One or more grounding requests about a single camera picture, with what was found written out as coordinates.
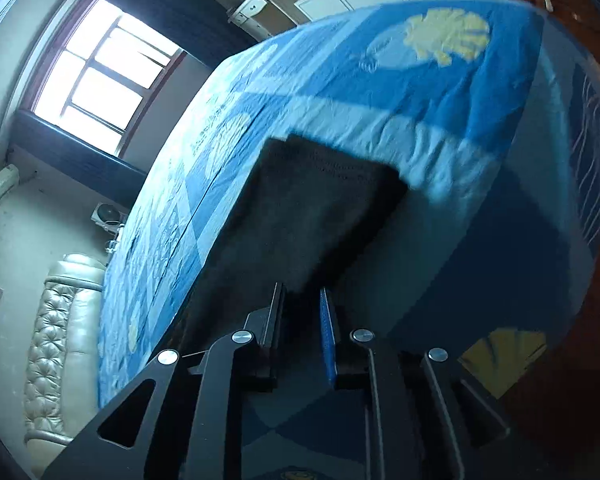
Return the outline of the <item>black pants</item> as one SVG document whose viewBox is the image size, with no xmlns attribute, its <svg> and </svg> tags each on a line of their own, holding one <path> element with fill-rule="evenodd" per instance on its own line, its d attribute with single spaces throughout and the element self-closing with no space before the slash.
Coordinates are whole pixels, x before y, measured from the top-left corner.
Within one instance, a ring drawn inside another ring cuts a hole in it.
<svg viewBox="0 0 600 480">
<path fill-rule="evenodd" d="M 365 244 L 407 194 L 398 170 L 292 134 L 269 138 L 156 351 L 209 348 L 275 284 L 301 292 Z"/>
</svg>

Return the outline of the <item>white oval vanity mirror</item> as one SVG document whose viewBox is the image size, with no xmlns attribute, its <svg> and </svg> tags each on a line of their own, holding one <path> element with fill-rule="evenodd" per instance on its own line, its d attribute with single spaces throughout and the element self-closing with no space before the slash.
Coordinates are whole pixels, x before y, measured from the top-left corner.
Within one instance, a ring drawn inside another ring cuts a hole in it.
<svg viewBox="0 0 600 480">
<path fill-rule="evenodd" d="M 128 215 L 111 204 L 99 203 L 92 212 L 91 220 L 104 231 L 117 234 Z"/>
</svg>

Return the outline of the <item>dark blue curtain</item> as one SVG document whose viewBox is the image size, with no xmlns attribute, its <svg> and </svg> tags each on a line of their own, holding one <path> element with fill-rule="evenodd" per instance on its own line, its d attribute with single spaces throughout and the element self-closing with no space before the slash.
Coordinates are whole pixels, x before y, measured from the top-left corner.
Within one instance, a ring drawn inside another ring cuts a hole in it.
<svg viewBox="0 0 600 480">
<path fill-rule="evenodd" d="M 27 110 L 17 110 L 10 143 L 92 191 L 131 209 L 147 174 Z"/>
</svg>

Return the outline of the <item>cream tufted leather headboard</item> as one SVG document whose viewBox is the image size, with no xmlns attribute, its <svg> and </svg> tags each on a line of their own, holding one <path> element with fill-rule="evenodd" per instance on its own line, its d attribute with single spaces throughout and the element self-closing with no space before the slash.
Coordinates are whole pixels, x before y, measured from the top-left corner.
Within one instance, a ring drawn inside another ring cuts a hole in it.
<svg viewBox="0 0 600 480">
<path fill-rule="evenodd" d="M 99 261 L 72 254 L 54 263 L 44 280 L 23 390 L 23 442 L 38 479 L 98 412 L 104 275 Z"/>
</svg>

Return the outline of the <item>blue patterned bed sheet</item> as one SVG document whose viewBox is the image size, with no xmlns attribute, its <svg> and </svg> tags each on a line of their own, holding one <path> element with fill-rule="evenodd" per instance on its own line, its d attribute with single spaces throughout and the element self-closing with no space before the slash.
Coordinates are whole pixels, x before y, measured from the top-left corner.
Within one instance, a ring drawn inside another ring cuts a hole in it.
<svg viewBox="0 0 600 480">
<path fill-rule="evenodd" d="M 398 170 L 365 244 L 286 289 L 277 387 L 249 387 L 253 334 L 155 346 L 269 138 Z M 556 479 L 498 412 L 576 319 L 600 251 L 600 66 L 505 0 L 389 3 L 227 58 L 138 194 L 105 275 L 100 438 L 115 479 Z M 329 385 L 320 291 L 350 340 Z"/>
</svg>

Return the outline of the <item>white dresser table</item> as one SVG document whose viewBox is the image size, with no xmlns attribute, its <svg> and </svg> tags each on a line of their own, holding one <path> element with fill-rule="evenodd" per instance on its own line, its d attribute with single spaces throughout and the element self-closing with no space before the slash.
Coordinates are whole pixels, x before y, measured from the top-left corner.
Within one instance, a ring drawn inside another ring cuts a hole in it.
<svg viewBox="0 0 600 480">
<path fill-rule="evenodd" d="M 227 16 L 230 23 L 259 42 L 298 26 L 272 0 L 242 0 Z"/>
</svg>

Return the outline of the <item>window with brown frame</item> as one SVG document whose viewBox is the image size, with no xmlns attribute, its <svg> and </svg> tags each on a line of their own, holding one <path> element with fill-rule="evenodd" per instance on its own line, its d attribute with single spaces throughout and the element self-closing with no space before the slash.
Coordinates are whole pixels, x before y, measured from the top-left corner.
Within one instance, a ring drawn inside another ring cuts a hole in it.
<svg viewBox="0 0 600 480">
<path fill-rule="evenodd" d="M 93 148 L 124 153 L 184 51 L 107 0 L 79 0 L 23 106 Z"/>
</svg>

